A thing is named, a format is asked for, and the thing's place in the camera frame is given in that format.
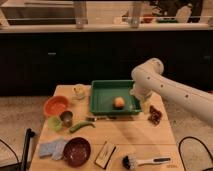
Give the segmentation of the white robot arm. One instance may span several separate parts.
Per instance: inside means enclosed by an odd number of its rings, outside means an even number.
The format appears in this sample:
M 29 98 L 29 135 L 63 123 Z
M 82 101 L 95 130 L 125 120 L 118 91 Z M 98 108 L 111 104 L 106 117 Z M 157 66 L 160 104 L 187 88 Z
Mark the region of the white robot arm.
M 163 71 L 164 65 L 158 58 L 136 66 L 131 72 L 132 95 L 144 101 L 156 92 L 213 127 L 213 94 L 168 79 L 162 75 Z

